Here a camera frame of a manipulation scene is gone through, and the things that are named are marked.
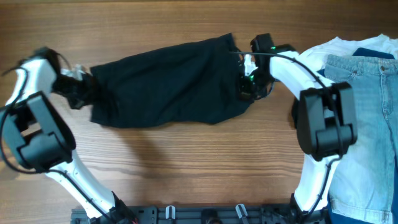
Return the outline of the black shorts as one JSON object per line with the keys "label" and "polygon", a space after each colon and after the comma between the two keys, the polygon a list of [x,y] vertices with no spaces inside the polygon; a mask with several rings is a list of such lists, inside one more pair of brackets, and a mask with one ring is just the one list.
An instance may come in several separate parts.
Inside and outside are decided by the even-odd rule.
{"label": "black shorts", "polygon": [[252,104],[239,97],[243,70],[232,34],[174,45],[91,68],[99,85],[91,121],[114,128],[168,122],[216,124]]}

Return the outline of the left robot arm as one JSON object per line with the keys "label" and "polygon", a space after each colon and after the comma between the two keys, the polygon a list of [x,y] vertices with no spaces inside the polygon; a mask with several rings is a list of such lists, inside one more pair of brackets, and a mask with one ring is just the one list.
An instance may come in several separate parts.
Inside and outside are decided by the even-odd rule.
{"label": "left robot arm", "polygon": [[88,223],[138,223],[138,216],[81,161],[70,128],[49,101],[55,93],[78,110],[95,100],[93,76],[81,66],[62,68],[63,60],[60,53],[42,47],[11,68],[17,82],[1,108],[1,142],[17,164],[4,152],[1,157],[16,172],[45,174],[58,182],[83,207]]}

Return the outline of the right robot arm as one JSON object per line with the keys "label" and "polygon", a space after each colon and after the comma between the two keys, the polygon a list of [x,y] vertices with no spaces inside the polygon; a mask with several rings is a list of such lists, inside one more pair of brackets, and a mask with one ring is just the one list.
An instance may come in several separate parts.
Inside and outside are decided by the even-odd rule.
{"label": "right robot arm", "polygon": [[274,45],[257,35],[251,51],[235,50],[243,72],[239,94],[245,100],[267,97],[276,81],[294,95],[292,119],[304,153],[301,178],[286,204],[236,206],[241,223],[329,223],[328,191],[335,170],[358,138],[353,89],[312,69],[289,44]]}

